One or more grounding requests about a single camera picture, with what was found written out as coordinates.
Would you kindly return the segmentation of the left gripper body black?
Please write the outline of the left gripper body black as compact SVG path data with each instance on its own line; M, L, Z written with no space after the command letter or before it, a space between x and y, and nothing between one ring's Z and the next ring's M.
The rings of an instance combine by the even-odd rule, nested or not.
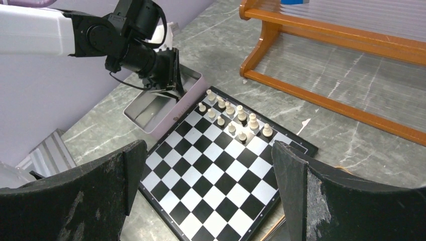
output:
M143 78L144 87L152 94L180 100L185 90L180 74L179 50L159 50L156 54L153 72L149 78Z

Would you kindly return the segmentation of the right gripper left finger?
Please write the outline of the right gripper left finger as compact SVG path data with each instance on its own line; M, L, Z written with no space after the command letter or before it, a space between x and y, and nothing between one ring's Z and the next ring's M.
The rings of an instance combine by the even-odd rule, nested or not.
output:
M101 158L1 189L1 240L119 240L147 159L136 140Z

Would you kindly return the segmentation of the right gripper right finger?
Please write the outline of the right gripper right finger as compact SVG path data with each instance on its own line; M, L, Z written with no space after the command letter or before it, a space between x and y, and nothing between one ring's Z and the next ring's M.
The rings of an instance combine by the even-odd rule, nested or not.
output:
M275 141L273 168L291 240L425 240L425 188L357 177Z

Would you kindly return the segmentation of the white pawn file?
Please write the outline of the white pawn file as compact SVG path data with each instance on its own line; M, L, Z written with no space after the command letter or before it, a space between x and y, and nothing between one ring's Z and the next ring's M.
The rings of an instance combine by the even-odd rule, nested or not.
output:
M229 131L229 133L235 133L235 131L236 131L236 127L232 124L232 123L229 123L228 124L228 131Z
M210 119L214 119L214 118L216 117L216 113L215 113L215 111L214 111L212 108L209 108L209 109L207 110L207 114L208 114L208 117L209 117Z
M243 131L239 131L238 138L241 142L245 142L247 139L247 135Z
M225 120L221 116L218 116L218 118L217 118L217 124L220 127L223 127L225 125Z

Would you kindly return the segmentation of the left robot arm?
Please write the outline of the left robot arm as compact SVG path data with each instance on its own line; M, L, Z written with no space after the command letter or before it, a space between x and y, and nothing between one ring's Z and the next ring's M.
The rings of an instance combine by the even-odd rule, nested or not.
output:
M180 99L179 51L154 1L119 1L103 17L51 8L51 1L1 1L1 53L105 57L110 76L128 69L141 90Z

